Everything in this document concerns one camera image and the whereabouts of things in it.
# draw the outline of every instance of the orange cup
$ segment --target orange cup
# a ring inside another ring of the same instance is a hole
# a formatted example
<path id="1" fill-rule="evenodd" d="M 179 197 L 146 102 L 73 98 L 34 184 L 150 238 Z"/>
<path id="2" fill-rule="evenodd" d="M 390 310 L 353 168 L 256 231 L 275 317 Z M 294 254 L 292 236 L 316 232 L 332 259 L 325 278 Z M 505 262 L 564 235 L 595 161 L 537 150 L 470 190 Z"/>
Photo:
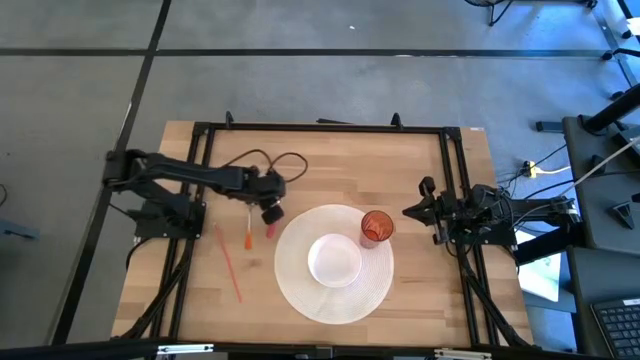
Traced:
<path id="1" fill-rule="evenodd" d="M 362 218 L 360 229 L 360 246 L 373 249 L 389 240 L 394 230 L 393 220 L 380 210 L 369 211 Z"/>

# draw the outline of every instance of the keyboard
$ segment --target keyboard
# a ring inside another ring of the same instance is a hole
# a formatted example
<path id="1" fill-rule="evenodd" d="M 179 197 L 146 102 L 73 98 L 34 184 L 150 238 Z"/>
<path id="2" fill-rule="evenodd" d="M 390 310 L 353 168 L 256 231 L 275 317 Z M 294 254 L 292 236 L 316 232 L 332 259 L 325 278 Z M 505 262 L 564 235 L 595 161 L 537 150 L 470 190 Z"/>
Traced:
<path id="1" fill-rule="evenodd" d="M 611 356 L 640 359 L 640 298 L 591 305 Z"/>

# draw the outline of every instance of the white bowl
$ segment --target white bowl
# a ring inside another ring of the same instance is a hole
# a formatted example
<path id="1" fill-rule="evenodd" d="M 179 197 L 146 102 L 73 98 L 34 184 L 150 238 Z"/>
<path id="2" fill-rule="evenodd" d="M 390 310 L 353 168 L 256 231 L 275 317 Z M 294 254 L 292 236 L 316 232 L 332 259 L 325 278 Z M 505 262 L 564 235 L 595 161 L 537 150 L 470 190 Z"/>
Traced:
<path id="1" fill-rule="evenodd" d="M 339 288 L 355 281 L 362 268 L 358 245 L 340 234 L 327 234 L 309 249 L 309 271 L 320 284 Z"/>

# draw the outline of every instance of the wood grain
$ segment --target wood grain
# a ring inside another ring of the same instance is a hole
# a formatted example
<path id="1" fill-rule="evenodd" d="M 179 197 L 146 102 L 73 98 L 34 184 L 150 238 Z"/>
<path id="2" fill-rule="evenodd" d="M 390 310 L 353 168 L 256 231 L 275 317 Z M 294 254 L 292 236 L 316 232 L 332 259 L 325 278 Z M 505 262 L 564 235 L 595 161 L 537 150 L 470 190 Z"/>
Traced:
<path id="1" fill-rule="evenodd" d="M 191 122 L 168 122 L 160 152 L 186 158 Z M 471 182 L 494 184 L 484 132 L 463 129 L 463 144 Z M 253 148 L 271 157 L 295 151 L 309 161 L 308 172 L 288 184 L 282 206 L 285 218 L 274 239 L 265 236 L 259 211 L 253 212 L 253 249 L 244 249 L 247 206 L 207 190 L 205 229 L 196 242 L 179 338 L 192 341 L 250 343 L 312 343 L 387 346 L 468 346 L 469 336 L 454 258 L 432 243 L 433 231 L 403 217 L 401 210 L 420 200 L 417 185 L 432 176 L 445 189 L 442 157 L 435 135 L 353 134 L 321 132 L 217 131 L 210 165 L 219 166 Z M 455 153 L 451 151 L 455 166 Z M 267 162 L 258 154 L 237 162 Z M 295 176 L 301 162 L 283 158 L 276 166 L 285 177 Z M 459 185 L 459 174 L 454 171 Z M 178 184 L 163 182 L 172 191 Z M 276 241 L 295 216 L 324 204 L 345 204 L 362 211 L 380 209 L 391 215 L 394 280 L 389 294 L 371 315 L 349 325 L 324 325 L 308 320 L 282 296 L 273 272 Z M 213 224 L 222 230 L 243 302 L 239 303 Z M 131 260 L 113 334 L 126 331 L 155 295 L 167 241 L 149 241 Z M 501 249 L 484 247 L 492 296 L 507 320 L 531 341 L 522 291 L 511 257 Z M 170 318 L 165 310 L 163 334 Z M 476 307 L 482 338 L 484 316 Z"/>

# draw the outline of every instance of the gray floor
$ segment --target gray floor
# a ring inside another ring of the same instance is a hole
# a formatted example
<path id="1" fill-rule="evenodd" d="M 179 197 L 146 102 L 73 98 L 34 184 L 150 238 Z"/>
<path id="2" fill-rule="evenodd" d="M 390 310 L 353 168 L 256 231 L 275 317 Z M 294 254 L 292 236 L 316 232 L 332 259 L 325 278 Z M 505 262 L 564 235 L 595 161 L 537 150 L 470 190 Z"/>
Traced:
<path id="1" fill-rule="evenodd" d="M 0 46 L 146 47 L 160 3 L 3 1 Z M 619 25 L 609 2 L 600 11 Z M 494 28 L 485 22 L 484 9 L 462 0 L 185 0 L 174 2 L 160 46 L 608 49 L 593 15 L 575 4 L 517 2 Z M 0 347 L 46 341 L 140 64 L 0 58 L 0 183 L 10 195 L 0 218 L 42 233 L 38 241 L 0 239 Z M 535 121 L 593 114 L 627 87 L 615 62 L 582 58 L 162 58 L 130 147 L 154 151 L 167 120 L 221 121 L 226 110 L 238 121 L 359 124 L 385 124 L 399 112 L 407 125 L 486 128 L 503 178 L 563 144 L 559 134 L 533 131 Z M 567 163 L 561 152 L 543 167 Z M 521 181 L 516 193 L 568 176 Z M 109 213 L 72 341 L 109 336 L 132 228 Z"/>

